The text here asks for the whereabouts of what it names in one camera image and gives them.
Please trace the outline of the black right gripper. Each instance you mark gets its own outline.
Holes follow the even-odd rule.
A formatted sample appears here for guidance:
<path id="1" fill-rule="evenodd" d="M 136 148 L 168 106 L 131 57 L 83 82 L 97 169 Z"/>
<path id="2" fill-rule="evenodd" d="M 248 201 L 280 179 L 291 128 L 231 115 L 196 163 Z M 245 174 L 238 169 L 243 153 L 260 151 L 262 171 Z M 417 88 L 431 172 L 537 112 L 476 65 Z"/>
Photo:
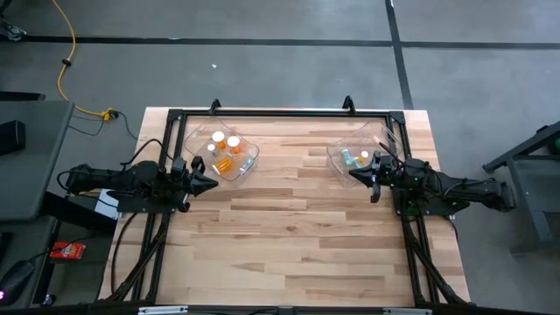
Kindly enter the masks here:
<path id="1" fill-rule="evenodd" d="M 391 186 L 396 181 L 402 161 L 393 155 L 382 155 L 376 150 L 370 165 L 355 168 L 348 173 L 367 188 L 372 188 L 370 201 L 377 203 L 381 197 L 381 186 Z"/>

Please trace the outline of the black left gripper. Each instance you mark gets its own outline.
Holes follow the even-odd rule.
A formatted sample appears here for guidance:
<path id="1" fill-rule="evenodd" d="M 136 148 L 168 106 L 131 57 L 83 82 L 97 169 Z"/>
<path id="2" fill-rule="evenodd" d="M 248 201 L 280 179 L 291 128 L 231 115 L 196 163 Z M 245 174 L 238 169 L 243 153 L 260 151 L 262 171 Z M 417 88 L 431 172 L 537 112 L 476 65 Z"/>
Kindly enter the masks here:
<path id="1" fill-rule="evenodd" d="M 191 170 L 186 168 L 183 178 L 172 178 L 173 182 L 177 184 L 178 191 L 178 211 L 187 213 L 190 208 L 188 202 L 189 196 L 193 194 L 198 197 L 202 193 L 215 188 L 219 183 L 212 178 L 206 177 L 203 173 L 205 171 L 204 162 L 201 156 L 195 156 L 191 162 Z"/>

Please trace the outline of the clear plastic bin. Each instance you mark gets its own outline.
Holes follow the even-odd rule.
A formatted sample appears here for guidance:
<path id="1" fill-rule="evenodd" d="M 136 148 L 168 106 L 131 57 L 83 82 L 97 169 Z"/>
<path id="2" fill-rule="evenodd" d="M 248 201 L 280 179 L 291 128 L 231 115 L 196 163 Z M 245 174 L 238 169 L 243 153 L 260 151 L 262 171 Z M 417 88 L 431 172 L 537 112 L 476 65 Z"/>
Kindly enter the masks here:
<path id="1" fill-rule="evenodd" d="M 370 121 L 359 129 L 343 136 L 340 140 L 327 145 L 327 166 L 344 187 L 358 185 L 359 181 L 348 173 L 356 167 L 354 163 L 351 166 L 345 165 L 341 151 L 348 149 L 352 158 L 358 157 L 362 151 L 367 151 L 369 157 L 362 163 L 364 167 L 371 163 L 375 151 L 380 151 L 382 155 L 388 155 L 379 145 L 379 142 L 391 149 L 399 158 L 403 157 L 403 146 L 398 135 L 395 135 L 383 123 Z"/>
<path id="2" fill-rule="evenodd" d="M 238 136 L 241 139 L 241 152 L 239 154 L 233 154 L 228 147 L 228 143 L 227 147 L 223 150 L 216 147 L 217 157 L 213 157 L 209 153 L 207 146 L 209 144 L 214 144 L 212 134 L 218 130 L 225 134 L 226 141 L 231 136 Z M 260 154 L 260 149 L 256 144 L 251 143 L 242 134 L 235 131 L 230 126 L 226 125 L 222 120 L 217 118 L 208 118 L 195 126 L 184 141 L 184 146 L 185 149 L 193 156 L 201 156 L 207 168 L 207 176 L 216 179 L 224 186 L 238 186 L 248 179 L 249 176 L 256 170 Z M 252 157 L 255 160 L 253 166 L 247 173 L 240 174 L 240 167 L 249 157 Z M 231 158 L 233 160 L 233 166 L 227 173 L 218 175 L 213 170 L 212 165 L 223 158 Z"/>

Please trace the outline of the white box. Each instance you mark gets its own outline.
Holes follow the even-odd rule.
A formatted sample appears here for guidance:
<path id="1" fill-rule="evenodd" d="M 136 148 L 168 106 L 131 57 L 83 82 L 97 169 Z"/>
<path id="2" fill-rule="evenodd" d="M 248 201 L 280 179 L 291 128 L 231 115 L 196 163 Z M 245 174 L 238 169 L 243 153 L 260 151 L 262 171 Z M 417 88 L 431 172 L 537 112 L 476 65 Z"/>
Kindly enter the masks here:
<path id="1" fill-rule="evenodd" d="M 109 190 L 103 189 L 100 194 L 96 196 L 97 202 L 94 211 L 113 220 L 118 220 L 122 217 L 122 214 L 117 211 L 118 200 L 110 197 L 108 192 Z"/>

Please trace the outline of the red cardboard box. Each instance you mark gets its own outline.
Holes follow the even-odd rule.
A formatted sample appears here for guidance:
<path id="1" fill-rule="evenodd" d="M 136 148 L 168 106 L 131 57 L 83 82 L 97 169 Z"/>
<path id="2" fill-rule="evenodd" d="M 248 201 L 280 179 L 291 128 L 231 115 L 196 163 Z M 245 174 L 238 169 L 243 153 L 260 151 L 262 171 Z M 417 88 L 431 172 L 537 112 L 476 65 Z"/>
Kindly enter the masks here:
<path id="1" fill-rule="evenodd" d="M 81 242 L 57 241 L 53 244 L 49 257 L 55 260 L 80 260 L 86 247 Z"/>

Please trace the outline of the black metal stand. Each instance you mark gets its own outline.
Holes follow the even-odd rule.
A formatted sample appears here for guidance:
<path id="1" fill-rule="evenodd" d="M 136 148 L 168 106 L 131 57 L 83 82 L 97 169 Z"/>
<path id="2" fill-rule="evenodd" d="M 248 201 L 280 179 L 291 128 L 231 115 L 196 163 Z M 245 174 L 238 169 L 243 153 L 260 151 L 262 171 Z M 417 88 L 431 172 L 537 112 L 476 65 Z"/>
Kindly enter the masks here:
<path id="1" fill-rule="evenodd" d="M 536 238 L 510 249 L 513 256 L 560 249 L 560 233 L 554 234 L 547 217 L 560 215 L 560 155 L 553 155 L 549 142 L 560 137 L 560 121 L 537 132 L 483 165 L 485 172 L 502 166 L 509 170 L 517 192 L 519 208 L 528 215 Z"/>

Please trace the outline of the dark grey side desk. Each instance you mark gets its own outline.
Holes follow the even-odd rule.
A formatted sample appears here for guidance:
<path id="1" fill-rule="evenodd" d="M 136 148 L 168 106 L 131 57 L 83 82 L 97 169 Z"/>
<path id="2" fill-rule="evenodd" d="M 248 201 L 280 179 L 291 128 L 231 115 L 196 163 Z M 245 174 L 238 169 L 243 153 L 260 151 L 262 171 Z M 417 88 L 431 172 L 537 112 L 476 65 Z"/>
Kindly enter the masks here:
<path id="1" fill-rule="evenodd" d="M 16 262 L 44 253 L 33 259 L 35 270 L 17 301 L 11 305 L 0 304 L 0 312 L 38 306 L 43 302 L 53 274 L 53 264 L 46 252 L 53 245 L 59 227 L 58 221 L 50 216 L 0 224 L 0 233 L 11 233 L 5 254 L 0 259 L 0 279 Z"/>

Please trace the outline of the black box on desk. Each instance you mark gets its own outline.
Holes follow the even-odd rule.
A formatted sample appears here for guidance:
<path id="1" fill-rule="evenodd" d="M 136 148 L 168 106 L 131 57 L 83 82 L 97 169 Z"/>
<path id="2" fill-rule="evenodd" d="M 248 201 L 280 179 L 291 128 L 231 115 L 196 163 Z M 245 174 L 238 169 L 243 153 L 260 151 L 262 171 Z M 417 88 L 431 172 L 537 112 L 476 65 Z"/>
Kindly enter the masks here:
<path id="1" fill-rule="evenodd" d="M 26 146 L 25 124 L 12 120 L 0 124 L 0 156 L 21 151 Z"/>

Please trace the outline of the black computer mouse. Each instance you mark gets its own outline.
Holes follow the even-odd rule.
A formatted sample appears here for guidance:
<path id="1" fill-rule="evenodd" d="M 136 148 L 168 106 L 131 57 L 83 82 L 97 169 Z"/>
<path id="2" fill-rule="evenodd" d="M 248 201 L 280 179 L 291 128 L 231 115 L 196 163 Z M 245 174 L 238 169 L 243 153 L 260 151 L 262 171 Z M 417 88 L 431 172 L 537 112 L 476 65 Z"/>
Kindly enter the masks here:
<path id="1" fill-rule="evenodd" d="M 22 295 L 35 266 L 30 260 L 20 260 L 12 265 L 0 279 L 0 305 L 12 305 Z"/>

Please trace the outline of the person's shoe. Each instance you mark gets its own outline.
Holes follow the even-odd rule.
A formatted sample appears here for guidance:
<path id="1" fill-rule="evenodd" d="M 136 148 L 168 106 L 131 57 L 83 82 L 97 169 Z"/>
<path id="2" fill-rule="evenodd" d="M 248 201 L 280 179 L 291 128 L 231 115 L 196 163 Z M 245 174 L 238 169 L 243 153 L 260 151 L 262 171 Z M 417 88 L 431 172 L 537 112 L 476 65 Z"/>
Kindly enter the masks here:
<path id="1" fill-rule="evenodd" d="M 0 35 L 11 41 L 19 41 L 27 35 L 27 32 L 0 17 Z"/>

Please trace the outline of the black metal table frame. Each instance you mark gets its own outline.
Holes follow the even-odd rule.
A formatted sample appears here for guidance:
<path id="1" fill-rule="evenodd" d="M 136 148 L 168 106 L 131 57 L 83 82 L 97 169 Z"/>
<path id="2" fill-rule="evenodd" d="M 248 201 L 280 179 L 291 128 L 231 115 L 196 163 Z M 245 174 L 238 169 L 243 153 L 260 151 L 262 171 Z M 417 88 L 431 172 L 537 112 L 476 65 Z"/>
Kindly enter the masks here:
<path id="1" fill-rule="evenodd" d="M 387 126 L 414 158 L 438 166 L 423 110 L 231 108 L 219 113 L 257 146 L 255 169 L 171 217 L 156 300 L 181 305 L 411 306 L 437 291 L 410 279 L 389 190 L 371 203 L 346 187 L 326 148 L 362 126 Z"/>

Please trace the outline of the silver metal bracket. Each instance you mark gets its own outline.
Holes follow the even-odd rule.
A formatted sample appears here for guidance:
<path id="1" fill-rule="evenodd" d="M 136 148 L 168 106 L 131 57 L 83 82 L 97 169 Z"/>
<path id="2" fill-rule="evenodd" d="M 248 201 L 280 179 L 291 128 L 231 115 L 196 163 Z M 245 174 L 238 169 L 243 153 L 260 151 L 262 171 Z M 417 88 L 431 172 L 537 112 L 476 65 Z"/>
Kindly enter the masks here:
<path id="1" fill-rule="evenodd" d="M 138 309 L 137 315 L 186 315 L 187 305 L 158 305 L 146 306 Z"/>
<path id="2" fill-rule="evenodd" d="M 422 308 L 387 307 L 382 309 L 383 315 L 433 315 L 432 310 Z"/>

